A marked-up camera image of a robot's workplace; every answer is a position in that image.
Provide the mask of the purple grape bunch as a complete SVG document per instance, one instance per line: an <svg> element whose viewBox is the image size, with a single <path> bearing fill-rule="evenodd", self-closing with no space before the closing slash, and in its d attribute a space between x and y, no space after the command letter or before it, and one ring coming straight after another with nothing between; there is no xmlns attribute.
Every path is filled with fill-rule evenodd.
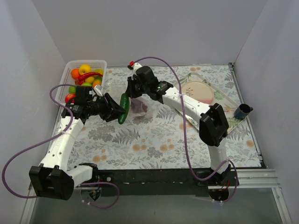
<svg viewBox="0 0 299 224"><path fill-rule="evenodd" d="M132 113L146 113L148 106L139 99L131 99L130 109Z"/></svg>

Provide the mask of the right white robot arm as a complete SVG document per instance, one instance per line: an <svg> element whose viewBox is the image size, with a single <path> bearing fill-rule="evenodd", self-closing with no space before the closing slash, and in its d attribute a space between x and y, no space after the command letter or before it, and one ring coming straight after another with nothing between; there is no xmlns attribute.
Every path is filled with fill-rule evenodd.
<svg viewBox="0 0 299 224"><path fill-rule="evenodd" d="M198 181L211 178L212 182L219 186L227 182L230 165L224 142L229 125L222 106L218 103L205 104L184 95L181 88L166 81L159 81L149 66L133 63L128 65L128 68L132 71L126 89L130 98L146 94L154 101L181 111L184 117L189 116L199 122L199 137L208 147L212 173L204 178L194 175L194 178Z"/></svg>

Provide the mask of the green cucumber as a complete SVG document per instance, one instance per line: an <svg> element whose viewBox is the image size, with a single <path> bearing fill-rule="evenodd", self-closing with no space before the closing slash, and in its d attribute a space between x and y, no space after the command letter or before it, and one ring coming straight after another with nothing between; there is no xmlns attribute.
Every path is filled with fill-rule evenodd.
<svg viewBox="0 0 299 224"><path fill-rule="evenodd" d="M126 93L121 95L120 106L125 110L125 112L118 117L118 123L122 125L125 122L130 109L130 100Z"/></svg>

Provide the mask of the orange green mango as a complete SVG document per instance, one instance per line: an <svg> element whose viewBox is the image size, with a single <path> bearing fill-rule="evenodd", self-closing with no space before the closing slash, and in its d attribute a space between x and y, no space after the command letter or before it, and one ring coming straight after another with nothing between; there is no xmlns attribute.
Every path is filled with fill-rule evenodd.
<svg viewBox="0 0 299 224"><path fill-rule="evenodd" d="M92 84L93 88L97 85L102 86L102 77L100 76L96 77Z"/></svg>

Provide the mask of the clear zip top bag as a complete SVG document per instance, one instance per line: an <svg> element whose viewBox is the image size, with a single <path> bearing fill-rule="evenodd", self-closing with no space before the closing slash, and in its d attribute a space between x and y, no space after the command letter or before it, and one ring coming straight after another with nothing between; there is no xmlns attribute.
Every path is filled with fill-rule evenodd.
<svg viewBox="0 0 299 224"><path fill-rule="evenodd" d="M151 118L153 111L148 101L144 97L130 98L125 93L126 89L124 84L109 84L107 87L107 92L125 110L125 113L119 116L119 121L124 123L127 118Z"/></svg>

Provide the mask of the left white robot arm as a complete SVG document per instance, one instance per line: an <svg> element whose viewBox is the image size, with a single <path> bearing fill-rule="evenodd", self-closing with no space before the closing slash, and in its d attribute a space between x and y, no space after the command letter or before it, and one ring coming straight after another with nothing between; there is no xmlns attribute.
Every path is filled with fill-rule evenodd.
<svg viewBox="0 0 299 224"><path fill-rule="evenodd" d="M66 101L60 119L60 133L38 166L32 166L29 177L38 197L68 200L75 187L86 183L93 187L99 183L97 165L81 163L67 169L68 159L76 138L90 116L99 116L109 122L125 113L108 94L100 88L76 86L76 94Z"/></svg>

